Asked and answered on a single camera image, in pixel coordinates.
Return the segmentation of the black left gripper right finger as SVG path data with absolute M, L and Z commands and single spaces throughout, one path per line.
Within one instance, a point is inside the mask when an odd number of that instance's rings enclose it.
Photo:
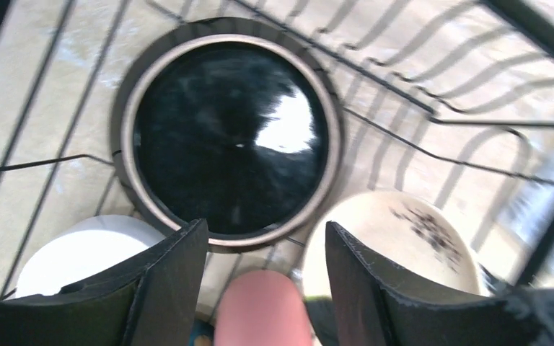
M 554 288 L 492 297 L 448 288 L 333 221 L 325 254 L 341 345 L 554 345 Z

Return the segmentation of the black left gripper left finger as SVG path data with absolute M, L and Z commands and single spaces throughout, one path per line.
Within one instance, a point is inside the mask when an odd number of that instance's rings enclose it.
M 186 345 L 207 251 L 194 220 L 55 295 L 0 301 L 0 345 Z

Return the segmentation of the small cream saucer plate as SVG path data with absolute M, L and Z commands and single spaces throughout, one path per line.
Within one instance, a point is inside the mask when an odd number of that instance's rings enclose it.
M 489 294 L 470 246 L 437 207 L 410 193 L 376 190 L 340 201 L 318 221 L 302 259 L 306 298 L 330 296 L 325 260 L 328 221 L 415 274 L 468 293 Z

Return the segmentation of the pink ceramic mug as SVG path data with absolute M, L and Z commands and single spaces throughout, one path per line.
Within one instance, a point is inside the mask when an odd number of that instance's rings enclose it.
M 253 270 L 228 284 L 217 308 L 215 345 L 312 345 L 302 295 L 288 277 Z

